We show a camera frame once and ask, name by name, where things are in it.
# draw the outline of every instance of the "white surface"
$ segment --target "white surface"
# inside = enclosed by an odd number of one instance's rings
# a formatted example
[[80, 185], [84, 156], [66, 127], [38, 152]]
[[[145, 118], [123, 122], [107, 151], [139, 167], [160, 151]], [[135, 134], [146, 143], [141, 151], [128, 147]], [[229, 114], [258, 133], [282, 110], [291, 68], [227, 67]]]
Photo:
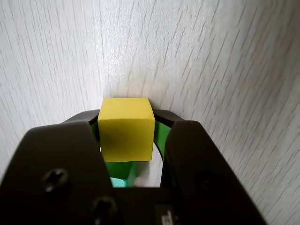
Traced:
[[300, 224], [299, 1], [16, 1], [0, 9], [0, 174], [25, 132], [148, 97], [198, 120], [271, 224]]

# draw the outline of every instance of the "black plastic part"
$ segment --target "black plastic part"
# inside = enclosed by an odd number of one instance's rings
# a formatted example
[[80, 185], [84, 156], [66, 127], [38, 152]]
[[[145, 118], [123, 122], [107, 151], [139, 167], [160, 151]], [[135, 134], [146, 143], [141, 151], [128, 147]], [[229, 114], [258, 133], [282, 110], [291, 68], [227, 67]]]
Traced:
[[[90, 128], [96, 114], [24, 136], [0, 186], [0, 224], [265, 224], [201, 124], [166, 112], [155, 114], [172, 126], [162, 187], [113, 188]], [[45, 185], [61, 184], [58, 168], [69, 188], [51, 198]]]
[[100, 109], [84, 111], [75, 116], [72, 116], [70, 119], [64, 121], [64, 123], [86, 120], [90, 125], [92, 125], [93, 123], [97, 122], [99, 112]]
[[197, 121], [174, 123], [165, 159], [190, 224], [265, 224], [246, 191]]
[[[71, 188], [53, 201], [41, 180], [56, 168], [68, 172]], [[31, 129], [22, 139], [0, 187], [0, 220], [10, 224], [93, 224], [95, 199], [112, 184], [87, 121]]]
[[176, 121], [183, 121], [180, 116], [174, 114], [168, 110], [153, 110], [155, 120], [167, 125], [168, 127], [172, 127]]

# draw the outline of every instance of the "black screw head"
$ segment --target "black screw head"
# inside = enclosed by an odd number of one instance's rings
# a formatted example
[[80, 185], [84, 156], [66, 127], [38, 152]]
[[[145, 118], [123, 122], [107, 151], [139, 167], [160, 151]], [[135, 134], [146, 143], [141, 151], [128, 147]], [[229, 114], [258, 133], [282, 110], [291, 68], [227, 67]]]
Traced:
[[212, 197], [222, 197], [227, 192], [227, 185], [224, 179], [212, 172], [201, 172], [197, 176], [200, 190]]
[[118, 209], [115, 200], [109, 196], [102, 196], [93, 203], [95, 225], [111, 224], [115, 219]]
[[65, 169], [53, 169], [42, 177], [43, 189], [46, 193], [62, 189], [68, 182], [68, 173]]

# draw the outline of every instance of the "white wood grain surface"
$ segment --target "white wood grain surface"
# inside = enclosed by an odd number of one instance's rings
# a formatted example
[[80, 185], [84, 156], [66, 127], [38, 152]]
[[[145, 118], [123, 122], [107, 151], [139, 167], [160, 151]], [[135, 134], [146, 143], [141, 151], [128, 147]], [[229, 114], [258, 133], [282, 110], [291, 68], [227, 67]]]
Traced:
[[30, 128], [147, 97], [202, 123], [268, 223], [300, 224], [299, 74], [298, 0], [1, 0], [0, 174]]

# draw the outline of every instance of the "yellow cube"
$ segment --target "yellow cube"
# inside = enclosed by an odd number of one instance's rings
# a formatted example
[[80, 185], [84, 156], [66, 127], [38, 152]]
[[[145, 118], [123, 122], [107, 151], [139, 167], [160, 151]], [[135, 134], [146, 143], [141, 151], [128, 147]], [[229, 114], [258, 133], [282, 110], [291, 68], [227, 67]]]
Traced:
[[155, 119], [147, 98], [106, 98], [98, 116], [106, 162], [151, 161]]

